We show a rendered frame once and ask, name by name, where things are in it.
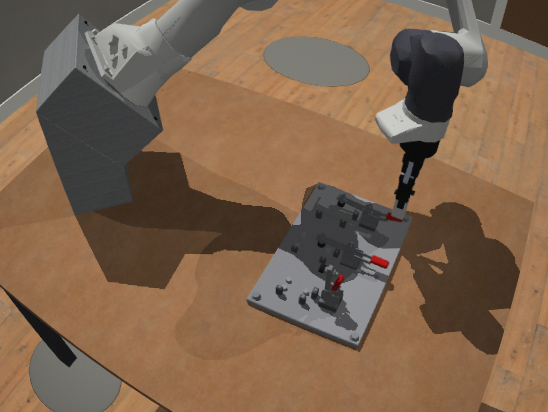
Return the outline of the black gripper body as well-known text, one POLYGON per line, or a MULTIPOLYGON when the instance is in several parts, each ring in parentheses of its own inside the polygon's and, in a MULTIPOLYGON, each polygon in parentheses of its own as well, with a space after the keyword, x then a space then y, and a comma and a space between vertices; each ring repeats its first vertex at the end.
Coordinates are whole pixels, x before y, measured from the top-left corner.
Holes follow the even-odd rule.
POLYGON ((440 140, 437 142, 405 142, 399 143, 401 148, 408 155, 405 162, 405 170, 407 171, 409 161, 414 163, 412 168, 412 174, 417 170, 417 165, 419 165, 419 159, 430 158, 437 152, 440 140))

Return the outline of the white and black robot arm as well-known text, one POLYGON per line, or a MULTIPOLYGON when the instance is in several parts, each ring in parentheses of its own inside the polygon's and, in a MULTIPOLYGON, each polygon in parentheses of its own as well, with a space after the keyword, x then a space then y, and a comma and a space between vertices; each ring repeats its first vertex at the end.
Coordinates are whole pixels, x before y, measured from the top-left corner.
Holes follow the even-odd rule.
MULTIPOLYGON (((220 34, 238 7, 264 11, 277 1, 179 0, 159 20, 142 26, 114 23, 85 36, 101 77, 133 104, 147 107, 165 82, 220 34)), ((487 72, 472 1, 446 2, 455 33, 410 28, 393 39, 391 68, 408 92, 375 116, 392 144, 443 139, 460 85, 474 86, 487 72)))

